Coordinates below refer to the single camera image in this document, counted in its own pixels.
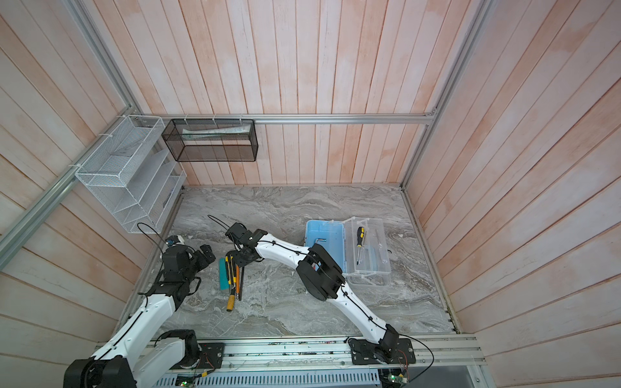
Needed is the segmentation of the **yellow black utility knife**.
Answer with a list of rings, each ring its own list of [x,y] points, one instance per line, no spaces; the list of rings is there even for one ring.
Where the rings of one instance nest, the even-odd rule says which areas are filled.
[[[233,294],[236,293],[236,285],[237,285],[237,276],[236,276],[236,268],[233,262],[233,258],[230,255],[225,257],[225,263],[227,266],[227,279],[228,284],[230,286],[231,292]]]

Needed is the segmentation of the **teal tool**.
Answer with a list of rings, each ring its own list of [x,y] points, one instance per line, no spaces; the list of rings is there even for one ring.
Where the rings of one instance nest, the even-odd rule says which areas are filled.
[[[228,291],[230,289],[230,286],[229,286],[228,264],[226,263],[225,258],[221,258],[219,260],[218,270],[219,270],[219,288],[221,290]]]

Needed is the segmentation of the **blue plastic tool box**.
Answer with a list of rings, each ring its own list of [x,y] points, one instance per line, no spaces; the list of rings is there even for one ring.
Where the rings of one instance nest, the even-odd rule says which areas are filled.
[[[364,249],[356,265],[359,226],[365,228]],[[359,286],[381,287],[391,283],[391,261],[383,220],[352,217],[344,221],[310,220],[306,224],[305,245],[311,247],[316,239],[341,267],[344,276]]]

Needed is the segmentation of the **aluminium horizontal back rail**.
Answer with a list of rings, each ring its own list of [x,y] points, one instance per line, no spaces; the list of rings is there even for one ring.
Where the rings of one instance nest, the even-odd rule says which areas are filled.
[[[431,113],[295,113],[295,114],[208,114],[160,115],[164,121],[181,120],[250,120],[256,124],[430,124],[435,120]]]

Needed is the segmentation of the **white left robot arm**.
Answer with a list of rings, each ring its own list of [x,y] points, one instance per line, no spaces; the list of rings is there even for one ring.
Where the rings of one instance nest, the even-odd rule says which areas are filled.
[[[193,293],[192,282],[216,256],[206,244],[195,250],[176,243],[163,252],[162,259],[163,268],[145,293],[145,302],[102,348],[67,368],[64,387],[152,387],[175,365],[188,370],[198,367],[202,349],[193,330],[167,331],[154,350],[145,357],[141,354]]]

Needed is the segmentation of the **aluminium corner post right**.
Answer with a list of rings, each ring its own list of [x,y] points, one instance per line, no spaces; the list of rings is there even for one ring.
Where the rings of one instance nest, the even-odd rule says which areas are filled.
[[[433,94],[430,99],[432,110],[425,115],[430,118],[428,124],[424,124],[421,129],[417,129],[411,150],[409,150],[409,159],[407,168],[404,170],[404,176],[399,182],[402,192],[405,192],[412,180],[417,166],[420,163],[425,149],[433,134],[436,122],[439,121],[446,106],[454,94],[462,72],[467,68],[471,56],[474,53],[477,41],[486,28],[488,17],[493,13],[496,1],[471,1],[471,6],[463,18],[462,24],[467,21],[465,27],[460,27],[458,34],[454,39],[451,52],[446,58],[445,64],[441,69],[441,75],[434,87]]]

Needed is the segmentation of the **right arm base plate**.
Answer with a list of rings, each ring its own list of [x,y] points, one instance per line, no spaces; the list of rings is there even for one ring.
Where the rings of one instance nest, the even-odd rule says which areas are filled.
[[[399,338],[373,344],[365,339],[349,338],[349,346],[354,365],[410,365],[417,362],[410,339]]]

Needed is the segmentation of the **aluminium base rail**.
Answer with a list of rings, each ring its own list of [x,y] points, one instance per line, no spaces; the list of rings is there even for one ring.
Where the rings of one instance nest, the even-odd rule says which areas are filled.
[[[207,339],[223,343],[218,372],[241,373],[282,370],[355,369],[350,347],[344,336]],[[379,368],[409,369],[409,375],[432,365],[435,368],[458,365],[485,365],[482,349],[473,335],[427,333],[412,335],[415,361],[377,364]]]

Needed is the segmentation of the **yellow black small screwdriver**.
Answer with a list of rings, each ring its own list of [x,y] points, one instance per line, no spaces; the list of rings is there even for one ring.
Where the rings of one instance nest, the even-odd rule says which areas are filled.
[[[359,265],[362,259],[362,252],[364,249],[365,228],[363,226],[359,226],[359,228],[357,228],[356,239],[357,239],[356,265]]]

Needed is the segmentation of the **white vent grille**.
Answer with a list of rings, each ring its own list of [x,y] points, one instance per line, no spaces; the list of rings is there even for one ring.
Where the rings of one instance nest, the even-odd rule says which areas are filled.
[[[153,387],[381,387],[378,370],[214,372],[193,378],[166,373]]]

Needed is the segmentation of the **aluminium left wall rail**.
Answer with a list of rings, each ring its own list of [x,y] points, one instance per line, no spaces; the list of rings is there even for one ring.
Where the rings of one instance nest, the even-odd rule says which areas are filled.
[[[1,270],[6,268],[26,242],[34,236],[47,218],[74,189],[78,182],[76,174],[81,166],[104,143],[107,137],[111,137],[113,130],[121,124],[121,121],[135,113],[140,113],[140,111],[134,106],[129,106],[119,113],[101,134],[95,136],[95,140],[79,157],[67,166],[53,184],[10,225],[8,231],[1,237]]]

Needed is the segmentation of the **aluminium corner post left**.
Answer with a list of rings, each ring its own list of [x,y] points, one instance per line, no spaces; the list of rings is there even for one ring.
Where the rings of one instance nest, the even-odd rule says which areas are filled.
[[[121,74],[121,70],[116,64],[108,46],[105,44],[99,29],[95,25],[95,21],[87,9],[86,3],[84,1],[75,0],[63,1],[63,3],[84,35],[85,40],[91,47],[92,52],[103,67],[103,70],[116,88],[119,96],[125,102],[126,109],[132,114],[141,113],[142,110],[135,100],[134,94],[131,92],[123,74]]]

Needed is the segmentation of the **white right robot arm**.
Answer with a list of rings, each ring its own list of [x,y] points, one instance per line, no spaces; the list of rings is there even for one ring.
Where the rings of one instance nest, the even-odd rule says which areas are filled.
[[[231,255],[239,267],[266,259],[294,268],[311,296],[333,304],[362,333],[363,340],[350,343],[352,350],[370,349],[372,357],[382,363],[398,357],[399,333],[354,293],[341,267],[324,247],[317,243],[312,247],[294,245],[261,229],[249,231],[239,222],[229,227],[226,237],[235,246]]]

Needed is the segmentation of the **orange handle tool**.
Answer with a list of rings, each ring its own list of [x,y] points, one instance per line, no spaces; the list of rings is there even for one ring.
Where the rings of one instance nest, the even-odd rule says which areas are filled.
[[[244,286],[244,268],[236,266],[236,297],[238,301],[242,300]]]

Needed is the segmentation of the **aluminium corner post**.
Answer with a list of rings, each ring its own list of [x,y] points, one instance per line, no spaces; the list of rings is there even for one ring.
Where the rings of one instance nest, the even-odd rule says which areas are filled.
[[[463,18],[462,24],[467,21],[465,27],[460,27],[458,34],[454,39],[451,52],[446,58],[445,64],[441,69],[441,75],[434,87],[433,94],[430,99],[432,110],[425,115],[430,118],[428,124],[424,124],[421,129],[417,129],[411,150],[409,150],[409,159],[407,168],[404,170],[404,176],[399,182],[402,192],[405,192],[412,180],[417,166],[420,163],[425,149],[433,134],[436,122],[439,121],[446,106],[454,94],[462,72],[467,68],[471,56],[474,53],[477,41],[486,28],[488,17],[493,13],[496,1],[471,1],[471,6]]]
[[[103,70],[116,88],[119,96],[125,102],[126,109],[132,114],[141,113],[142,110],[135,100],[134,94],[131,92],[123,74],[121,74],[121,70],[116,64],[108,46],[105,44],[99,29],[95,25],[95,21],[87,9],[86,3],[84,1],[75,0],[63,1],[63,3],[84,35],[85,40],[91,47],[92,52],[103,67]]]

